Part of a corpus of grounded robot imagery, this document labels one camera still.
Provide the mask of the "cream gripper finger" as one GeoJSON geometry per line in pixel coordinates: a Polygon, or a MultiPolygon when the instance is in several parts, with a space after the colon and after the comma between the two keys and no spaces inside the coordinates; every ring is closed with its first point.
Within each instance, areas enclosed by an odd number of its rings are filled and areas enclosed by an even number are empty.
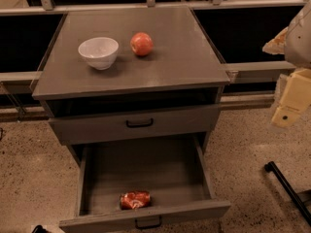
{"type": "Polygon", "coordinates": [[[263,46],[262,51],[273,55],[283,54],[287,32],[288,28],[285,27],[272,40],[263,46]]]}
{"type": "Polygon", "coordinates": [[[277,127],[292,126],[311,106],[311,70],[298,69],[284,78],[286,82],[271,123],[277,127]]]}

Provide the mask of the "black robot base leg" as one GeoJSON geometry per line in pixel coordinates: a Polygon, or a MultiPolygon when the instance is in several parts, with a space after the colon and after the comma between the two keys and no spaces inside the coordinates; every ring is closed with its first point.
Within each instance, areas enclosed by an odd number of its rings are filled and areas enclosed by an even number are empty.
{"type": "Polygon", "coordinates": [[[274,161],[266,163],[264,165],[264,170],[267,173],[272,172],[275,175],[280,185],[285,189],[295,206],[300,211],[303,218],[311,226],[311,210],[309,209],[309,206],[311,205],[311,190],[295,192],[274,161]]]}

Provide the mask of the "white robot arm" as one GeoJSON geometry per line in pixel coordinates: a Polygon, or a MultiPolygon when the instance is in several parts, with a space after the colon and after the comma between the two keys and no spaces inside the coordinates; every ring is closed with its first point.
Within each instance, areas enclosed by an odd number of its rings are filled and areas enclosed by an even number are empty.
{"type": "Polygon", "coordinates": [[[273,125],[286,128],[311,105],[311,0],[262,50],[283,54],[285,60],[296,67],[286,78],[286,86],[271,120],[273,125]]]}

